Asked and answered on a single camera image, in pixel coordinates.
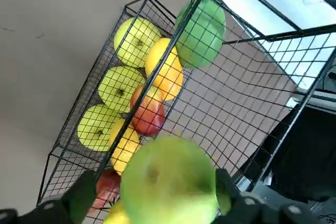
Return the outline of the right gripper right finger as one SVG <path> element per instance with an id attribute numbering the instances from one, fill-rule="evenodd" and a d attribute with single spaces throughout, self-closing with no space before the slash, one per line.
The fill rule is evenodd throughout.
<path id="1" fill-rule="evenodd" d="M 331 220 L 335 213 L 314 215 L 306 207 L 284 204 L 275 210 L 253 196 L 243 196 L 224 168 L 215 171 L 216 197 L 221 215 L 215 223 L 321 223 Z"/>

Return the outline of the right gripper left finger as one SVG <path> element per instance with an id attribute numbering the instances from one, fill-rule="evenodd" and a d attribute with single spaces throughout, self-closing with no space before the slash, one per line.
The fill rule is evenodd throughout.
<path id="1" fill-rule="evenodd" d="M 59 198 L 19 215 L 15 209 L 1 209 L 1 223 L 82 223 L 97 196 L 95 172 L 87 170 Z"/>

